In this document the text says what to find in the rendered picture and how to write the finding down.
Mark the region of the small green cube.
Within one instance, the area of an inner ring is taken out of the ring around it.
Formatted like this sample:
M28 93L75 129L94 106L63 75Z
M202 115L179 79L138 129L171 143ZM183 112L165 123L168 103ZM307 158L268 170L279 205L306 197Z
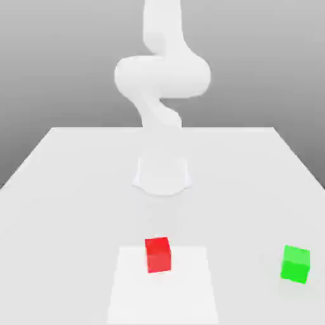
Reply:
M310 271L310 251L285 245L281 263L281 279L306 284Z

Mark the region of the small red cube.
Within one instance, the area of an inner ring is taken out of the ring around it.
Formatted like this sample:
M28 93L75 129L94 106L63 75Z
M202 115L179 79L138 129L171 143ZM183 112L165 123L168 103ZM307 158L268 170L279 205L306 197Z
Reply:
M167 237L145 240L148 273L171 270L171 248Z

